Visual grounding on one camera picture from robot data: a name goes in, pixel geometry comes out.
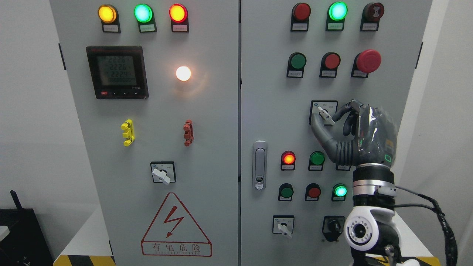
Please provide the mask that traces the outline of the gray robotic hand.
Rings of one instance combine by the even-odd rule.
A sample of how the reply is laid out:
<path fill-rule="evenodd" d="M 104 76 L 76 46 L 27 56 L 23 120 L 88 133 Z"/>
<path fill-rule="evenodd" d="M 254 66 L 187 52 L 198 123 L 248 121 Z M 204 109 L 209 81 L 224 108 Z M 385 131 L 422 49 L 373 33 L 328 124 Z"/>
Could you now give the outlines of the gray robotic hand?
<path fill-rule="evenodd" d="M 383 108 L 374 108 L 352 99 L 340 108 L 331 119 L 334 122 L 348 114 L 343 135 L 353 139 L 336 139 L 324 125 L 324 116 L 317 110 L 311 115 L 311 130 L 328 158 L 342 166 L 375 163 L 391 167 L 397 151 L 398 128 Z"/>

